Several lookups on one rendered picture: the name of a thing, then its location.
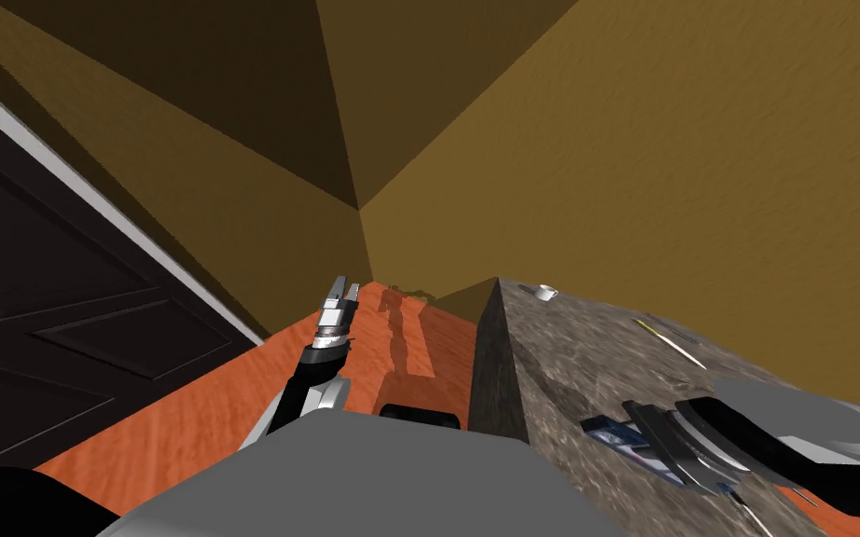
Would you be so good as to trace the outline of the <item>yellow and white knife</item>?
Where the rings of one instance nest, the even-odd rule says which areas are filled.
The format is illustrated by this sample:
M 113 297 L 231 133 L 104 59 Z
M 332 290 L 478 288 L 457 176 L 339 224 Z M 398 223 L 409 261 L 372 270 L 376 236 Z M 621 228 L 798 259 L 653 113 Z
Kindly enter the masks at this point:
M 707 367 L 704 365 L 704 363 L 703 363 L 703 362 L 701 362 L 699 359 L 697 359 L 697 358 L 696 358 L 694 355 L 692 355 L 689 351 L 684 350 L 684 349 L 683 349 L 682 347 L 680 347 L 678 344 L 676 344 L 675 342 L 673 342 L 673 341 L 672 341 L 672 340 L 670 340 L 669 338 L 667 338 L 667 337 L 663 336 L 660 332 L 658 332 L 657 330 L 655 330 L 654 328 L 652 328 L 652 327 L 651 327 L 651 325 L 648 325 L 648 324 L 646 324 L 645 322 L 643 322 L 642 320 L 637 319 L 637 318 L 633 318 L 632 320 L 633 320 L 636 324 L 640 325 L 640 327 L 641 327 L 643 330 L 645 330 L 648 334 L 651 334 L 652 336 L 656 337 L 658 340 L 662 341 L 662 342 L 663 342 L 665 345 L 667 345 L 670 349 L 672 349 L 673 351 L 675 351 L 676 353 L 678 353 L 678 354 L 679 354 L 679 355 L 681 355 L 682 357 L 686 358 L 686 359 L 687 359 L 688 361 L 690 361 L 691 363 L 693 363 L 693 364 L 695 364 L 696 366 L 700 367 L 701 369 L 703 369 L 703 370 L 707 370 Z

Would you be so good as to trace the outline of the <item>dark grey utensil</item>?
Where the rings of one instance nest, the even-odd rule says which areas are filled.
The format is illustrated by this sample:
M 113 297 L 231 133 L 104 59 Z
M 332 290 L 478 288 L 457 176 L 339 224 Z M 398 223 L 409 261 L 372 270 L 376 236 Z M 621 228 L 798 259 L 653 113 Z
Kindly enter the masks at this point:
M 645 312 L 644 316 L 646 318 L 654 321 L 657 324 L 663 325 L 663 327 L 665 327 L 667 330 L 671 331 L 672 333 L 676 334 L 677 336 L 679 336 L 680 338 L 684 339 L 685 341 L 687 341 L 691 344 L 694 344 L 694 345 L 700 345 L 701 344 L 701 341 L 698 338 L 688 334 L 687 332 L 683 331 L 682 329 L 676 327 L 676 325 L 666 321 L 665 319 L 663 319 L 659 316 L 656 316 L 656 315 L 648 313 L 648 312 Z

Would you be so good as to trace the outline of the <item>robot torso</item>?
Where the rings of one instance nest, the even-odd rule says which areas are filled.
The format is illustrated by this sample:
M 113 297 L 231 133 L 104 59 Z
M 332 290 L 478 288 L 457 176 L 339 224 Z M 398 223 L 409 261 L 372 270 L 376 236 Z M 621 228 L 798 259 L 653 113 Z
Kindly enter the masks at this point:
M 97 537 L 627 537 L 516 439 L 318 409 Z

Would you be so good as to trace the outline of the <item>silver utensil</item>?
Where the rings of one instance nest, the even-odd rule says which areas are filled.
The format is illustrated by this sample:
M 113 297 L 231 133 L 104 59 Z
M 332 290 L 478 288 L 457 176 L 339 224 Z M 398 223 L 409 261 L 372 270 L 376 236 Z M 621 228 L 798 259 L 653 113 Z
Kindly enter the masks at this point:
M 771 531 L 764 526 L 755 512 L 737 492 L 731 492 L 728 496 L 744 511 L 745 514 L 747 514 L 748 518 L 752 520 L 753 524 L 759 529 L 762 535 L 765 537 L 774 537 Z

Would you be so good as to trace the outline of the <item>dark panelled door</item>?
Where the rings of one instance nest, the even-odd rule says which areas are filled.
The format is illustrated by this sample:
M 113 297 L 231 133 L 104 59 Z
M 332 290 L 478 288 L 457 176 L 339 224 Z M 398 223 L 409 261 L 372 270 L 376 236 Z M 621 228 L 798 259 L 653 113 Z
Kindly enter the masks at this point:
M 0 130 L 0 465 L 34 468 L 252 347 Z

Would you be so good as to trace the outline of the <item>blue book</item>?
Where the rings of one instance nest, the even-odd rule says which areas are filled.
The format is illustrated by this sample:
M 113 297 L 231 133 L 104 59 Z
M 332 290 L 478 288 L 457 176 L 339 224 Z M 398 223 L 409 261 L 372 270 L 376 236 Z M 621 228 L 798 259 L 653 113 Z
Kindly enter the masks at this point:
M 681 489 L 686 487 L 681 478 L 659 458 L 631 421 L 620 422 L 605 415 L 599 415 L 582 420 L 580 427 L 588 437 L 661 477 L 662 480 Z

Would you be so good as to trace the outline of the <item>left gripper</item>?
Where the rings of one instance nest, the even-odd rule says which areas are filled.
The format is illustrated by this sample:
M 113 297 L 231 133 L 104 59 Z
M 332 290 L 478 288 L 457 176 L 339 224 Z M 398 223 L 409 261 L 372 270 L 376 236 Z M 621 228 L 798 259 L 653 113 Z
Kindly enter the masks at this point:
M 352 283 L 346 292 L 347 277 L 338 276 L 324 300 L 317 321 L 316 345 L 342 345 L 353 322 L 360 285 Z

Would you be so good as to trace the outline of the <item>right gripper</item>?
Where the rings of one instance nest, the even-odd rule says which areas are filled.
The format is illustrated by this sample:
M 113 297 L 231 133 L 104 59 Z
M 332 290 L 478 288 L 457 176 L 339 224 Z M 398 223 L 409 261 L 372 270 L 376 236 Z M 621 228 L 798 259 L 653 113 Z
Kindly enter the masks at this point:
M 683 483 L 701 495 L 722 495 L 733 486 L 733 473 L 699 456 L 672 425 L 668 411 L 654 405 L 641 405 L 633 400 L 622 402 L 623 409 L 651 446 L 654 453 Z

